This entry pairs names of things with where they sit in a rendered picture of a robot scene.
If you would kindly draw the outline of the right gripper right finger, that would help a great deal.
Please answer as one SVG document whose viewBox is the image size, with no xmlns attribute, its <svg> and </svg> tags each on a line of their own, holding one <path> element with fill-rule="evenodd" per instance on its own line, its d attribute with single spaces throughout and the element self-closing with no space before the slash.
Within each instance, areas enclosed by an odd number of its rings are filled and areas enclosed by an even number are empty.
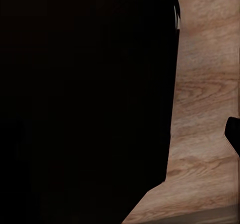
<svg viewBox="0 0 240 224">
<path fill-rule="evenodd" d="M 240 156 L 240 118 L 229 117 L 224 134 Z"/>
</svg>

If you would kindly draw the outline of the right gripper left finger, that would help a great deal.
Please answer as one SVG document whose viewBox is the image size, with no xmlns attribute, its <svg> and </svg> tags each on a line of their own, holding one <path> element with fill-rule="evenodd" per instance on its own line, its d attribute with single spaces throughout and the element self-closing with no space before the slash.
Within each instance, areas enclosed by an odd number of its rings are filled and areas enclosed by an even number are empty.
<svg viewBox="0 0 240 224">
<path fill-rule="evenodd" d="M 0 176 L 25 136 L 25 126 L 21 117 L 0 122 Z"/>
</svg>

